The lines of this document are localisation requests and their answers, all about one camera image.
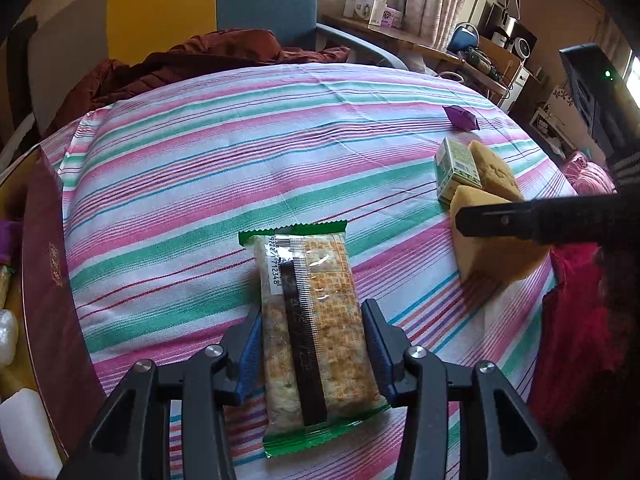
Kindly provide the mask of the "yellow wedge sponge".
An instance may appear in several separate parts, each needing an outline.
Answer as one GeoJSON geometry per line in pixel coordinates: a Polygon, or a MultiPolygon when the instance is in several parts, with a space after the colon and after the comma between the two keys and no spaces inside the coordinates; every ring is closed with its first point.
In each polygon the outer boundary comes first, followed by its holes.
{"type": "Polygon", "coordinates": [[[503,285],[524,280],[548,256],[550,247],[516,237],[466,237],[456,227],[457,212],[466,206],[506,204],[508,200],[472,186],[459,185],[451,200],[451,238],[462,282],[483,275],[503,285]]]}

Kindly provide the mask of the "black speaker and electronics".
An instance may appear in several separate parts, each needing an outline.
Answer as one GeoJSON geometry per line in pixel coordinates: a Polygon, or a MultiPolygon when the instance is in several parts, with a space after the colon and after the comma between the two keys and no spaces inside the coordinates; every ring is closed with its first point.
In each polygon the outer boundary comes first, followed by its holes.
{"type": "Polygon", "coordinates": [[[498,47],[526,62],[537,37],[521,23],[522,0],[496,0],[486,3],[480,34],[498,47]]]}

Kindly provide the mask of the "white plastic bag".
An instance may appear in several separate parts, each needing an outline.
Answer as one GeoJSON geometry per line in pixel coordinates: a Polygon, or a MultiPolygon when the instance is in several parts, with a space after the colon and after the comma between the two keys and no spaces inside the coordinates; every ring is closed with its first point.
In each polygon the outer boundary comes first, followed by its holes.
{"type": "Polygon", "coordinates": [[[18,339],[18,323],[15,315],[6,309],[0,310],[0,366],[9,366],[15,356],[18,339]]]}

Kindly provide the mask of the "blue bag on desk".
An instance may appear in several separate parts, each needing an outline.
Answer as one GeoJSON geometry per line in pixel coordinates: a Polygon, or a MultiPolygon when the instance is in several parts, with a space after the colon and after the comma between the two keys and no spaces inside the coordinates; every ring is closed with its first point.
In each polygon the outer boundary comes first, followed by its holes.
{"type": "Polygon", "coordinates": [[[447,51],[458,54],[469,48],[477,48],[480,44],[480,33],[477,28],[469,22],[457,24],[449,41],[447,51]]]}

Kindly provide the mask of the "maroon crumpled cloth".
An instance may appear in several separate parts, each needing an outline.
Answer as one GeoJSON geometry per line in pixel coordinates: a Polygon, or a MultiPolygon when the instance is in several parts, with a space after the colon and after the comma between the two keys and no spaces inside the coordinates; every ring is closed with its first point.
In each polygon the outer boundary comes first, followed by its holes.
{"type": "Polygon", "coordinates": [[[333,41],[324,50],[309,51],[280,46],[269,30],[228,29],[194,36],[165,52],[153,52],[136,65],[106,58],[66,94],[42,136],[52,136],[92,110],[179,81],[245,67],[344,63],[349,53],[348,47],[333,41]]]}

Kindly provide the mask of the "gold rectangular tin box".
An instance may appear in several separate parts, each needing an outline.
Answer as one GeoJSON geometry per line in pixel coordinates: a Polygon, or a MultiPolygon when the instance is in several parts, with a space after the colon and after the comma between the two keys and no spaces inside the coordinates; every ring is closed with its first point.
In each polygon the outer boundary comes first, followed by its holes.
{"type": "Polygon", "coordinates": [[[37,146],[1,177],[1,218],[22,225],[6,307],[17,318],[15,358],[1,396],[35,390],[62,458],[75,451],[105,400],[82,336],[66,262],[62,181],[37,146]]]}

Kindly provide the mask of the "white melamine sponge block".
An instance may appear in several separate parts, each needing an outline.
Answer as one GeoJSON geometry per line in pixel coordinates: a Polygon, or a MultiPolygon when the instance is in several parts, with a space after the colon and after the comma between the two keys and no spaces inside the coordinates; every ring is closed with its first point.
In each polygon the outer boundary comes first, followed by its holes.
{"type": "Polygon", "coordinates": [[[23,388],[1,403],[1,434],[6,450],[21,474],[55,479],[62,469],[48,416],[40,396],[23,388]]]}

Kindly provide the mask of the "wooden side desk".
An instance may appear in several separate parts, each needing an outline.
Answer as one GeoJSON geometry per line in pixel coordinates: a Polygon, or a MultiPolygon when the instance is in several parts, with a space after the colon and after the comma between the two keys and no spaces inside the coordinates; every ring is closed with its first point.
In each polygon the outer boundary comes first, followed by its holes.
{"type": "Polygon", "coordinates": [[[323,24],[344,30],[344,32],[349,32],[350,34],[352,32],[360,32],[360,34],[366,36],[370,41],[382,41],[390,52],[397,52],[400,49],[405,49],[419,53],[430,61],[448,63],[454,67],[461,68],[465,73],[485,86],[491,93],[496,96],[500,96],[500,98],[504,98],[509,93],[509,89],[503,84],[489,78],[487,75],[471,66],[463,58],[460,58],[460,56],[427,47],[421,38],[411,35],[408,32],[404,32],[403,30],[389,27],[370,26],[365,22],[354,20],[353,18],[344,18],[344,16],[335,16],[330,14],[323,14],[321,21],[323,24]]]}

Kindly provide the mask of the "purple origami paper piece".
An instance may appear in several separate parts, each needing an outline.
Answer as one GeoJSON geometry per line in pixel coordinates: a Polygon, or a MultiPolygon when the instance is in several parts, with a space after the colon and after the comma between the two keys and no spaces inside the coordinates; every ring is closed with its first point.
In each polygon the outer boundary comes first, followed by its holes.
{"type": "Polygon", "coordinates": [[[12,266],[22,244],[23,223],[18,221],[0,221],[0,264],[12,266]]]}

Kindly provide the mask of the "striped pink green bedsheet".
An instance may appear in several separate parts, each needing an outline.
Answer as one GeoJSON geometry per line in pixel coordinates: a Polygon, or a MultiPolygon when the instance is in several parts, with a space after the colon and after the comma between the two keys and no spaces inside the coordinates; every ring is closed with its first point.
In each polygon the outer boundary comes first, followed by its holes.
{"type": "Polygon", "coordinates": [[[405,70],[275,65],[172,84],[85,114],[43,147],[63,185],[66,261],[94,370],[111,390],[138,359],[176,362],[259,300],[239,232],[343,220],[360,298],[448,362],[495,362],[522,396],[535,369],[550,262],[507,288],[462,282],[434,156],[468,143],[528,198],[570,185],[473,90],[405,70]]]}

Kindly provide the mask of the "white product boxes on desk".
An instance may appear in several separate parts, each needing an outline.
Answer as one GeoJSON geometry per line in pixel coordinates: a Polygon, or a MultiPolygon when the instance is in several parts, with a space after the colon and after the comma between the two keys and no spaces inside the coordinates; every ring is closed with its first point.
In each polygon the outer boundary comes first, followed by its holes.
{"type": "Polygon", "coordinates": [[[368,25],[401,28],[402,13],[387,4],[388,0],[345,0],[343,16],[368,25]]]}

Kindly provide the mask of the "small green white carton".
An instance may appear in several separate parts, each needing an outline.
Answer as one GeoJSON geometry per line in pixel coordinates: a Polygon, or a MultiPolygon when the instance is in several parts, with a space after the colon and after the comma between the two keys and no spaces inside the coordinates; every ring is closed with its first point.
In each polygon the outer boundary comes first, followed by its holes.
{"type": "Polygon", "coordinates": [[[459,141],[445,138],[434,156],[437,198],[449,204],[460,185],[482,188],[480,175],[470,149],[459,141]]]}

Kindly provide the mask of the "red cloth at edge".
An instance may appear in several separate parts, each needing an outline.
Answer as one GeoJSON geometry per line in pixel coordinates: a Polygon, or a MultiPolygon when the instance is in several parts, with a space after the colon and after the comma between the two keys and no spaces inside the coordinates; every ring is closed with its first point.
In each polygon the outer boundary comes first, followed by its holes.
{"type": "Polygon", "coordinates": [[[603,248],[561,245],[544,297],[528,407],[551,439],[608,436],[639,418],[639,221],[603,248]]]}

